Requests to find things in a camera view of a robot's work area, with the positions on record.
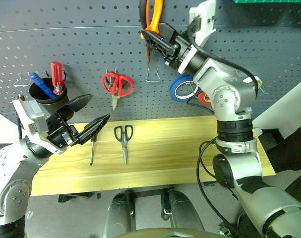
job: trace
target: pegboard hook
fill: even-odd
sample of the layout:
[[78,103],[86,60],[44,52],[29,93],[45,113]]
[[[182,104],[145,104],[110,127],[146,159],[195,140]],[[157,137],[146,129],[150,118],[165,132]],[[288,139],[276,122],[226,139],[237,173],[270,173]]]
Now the pegboard hook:
[[28,84],[18,84],[17,85],[17,83],[19,81],[23,80],[23,79],[26,80],[26,81],[28,80],[28,79],[22,77],[22,73],[21,72],[18,73],[18,76],[19,76],[19,79],[17,79],[17,81],[13,84],[15,87],[25,87],[25,86],[29,86],[31,84],[31,78],[29,78],[29,83]]
[[156,75],[158,76],[159,80],[148,80],[149,77],[149,68],[147,68],[147,76],[146,76],[146,82],[150,82],[150,83],[158,83],[161,82],[161,78],[158,74],[158,67],[156,67]]

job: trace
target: black cup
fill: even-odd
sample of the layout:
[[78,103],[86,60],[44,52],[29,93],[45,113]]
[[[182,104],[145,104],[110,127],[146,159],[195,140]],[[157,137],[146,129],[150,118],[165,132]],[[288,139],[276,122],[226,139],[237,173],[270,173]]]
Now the black cup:
[[[45,84],[53,91],[54,87],[52,85],[52,79],[43,78],[43,80],[45,81]],[[36,99],[37,103],[40,104],[50,115],[54,114],[58,108],[69,102],[65,84],[63,84],[63,93],[55,98],[50,98],[35,83],[31,84],[29,88],[29,94],[31,97]]]

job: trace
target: blue tape roll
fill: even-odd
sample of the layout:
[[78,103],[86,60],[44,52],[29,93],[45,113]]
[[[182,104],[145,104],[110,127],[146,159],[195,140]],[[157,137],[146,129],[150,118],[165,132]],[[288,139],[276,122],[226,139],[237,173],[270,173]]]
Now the blue tape roll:
[[190,94],[188,94],[186,96],[179,96],[176,94],[177,89],[182,84],[185,84],[186,82],[192,82],[192,81],[193,81],[193,76],[191,76],[190,74],[185,74],[185,75],[182,75],[179,78],[177,78],[170,86],[170,89],[169,89],[170,97],[177,102],[186,102],[190,97],[193,96],[193,94],[200,92],[201,89],[198,86],[196,86],[196,88],[194,89],[194,93],[191,92]]

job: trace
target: gray pegboard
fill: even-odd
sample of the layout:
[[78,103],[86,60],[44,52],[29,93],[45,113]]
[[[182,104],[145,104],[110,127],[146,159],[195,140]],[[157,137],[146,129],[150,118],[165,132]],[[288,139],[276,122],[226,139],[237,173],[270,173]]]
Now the gray pegboard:
[[[94,93],[72,122],[87,122],[111,111],[111,98],[101,84],[106,68],[131,77],[134,92],[119,99],[111,120],[208,115],[170,99],[178,77],[153,54],[161,83],[146,83],[145,47],[139,37],[138,1],[0,1],[0,113],[14,119],[10,103],[28,87],[13,86],[18,72],[45,76],[50,62],[63,63],[69,98]],[[200,1],[165,1],[162,21],[185,30],[188,10]],[[205,49],[247,67],[270,93],[259,97],[257,116],[301,81],[301,4],[234,4],[219,0],[214,33]]]

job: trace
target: wooden board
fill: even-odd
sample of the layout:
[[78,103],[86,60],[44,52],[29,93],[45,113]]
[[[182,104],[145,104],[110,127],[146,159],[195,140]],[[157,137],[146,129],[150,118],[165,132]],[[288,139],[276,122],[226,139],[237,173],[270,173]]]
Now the wooden board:
[[[114,127],[131,124],[128,163],[123,163],[121,144]],[[81,131],[85,123],[75,124]],[[69,147],[62,155],[53,155],[33,180],[32,195],[65,194],[117,188],[196,182],[195,166],[201,142],[216,136],[214,116],[111,121],[98,135],[94,163],[90,166],[91,146]],[[258,150],[265,176],[275,172],[259,140]],[[213,173],[212,159],[219,151],[211,145],[204,163]],[[203,169],[202,181],[213,180]]]

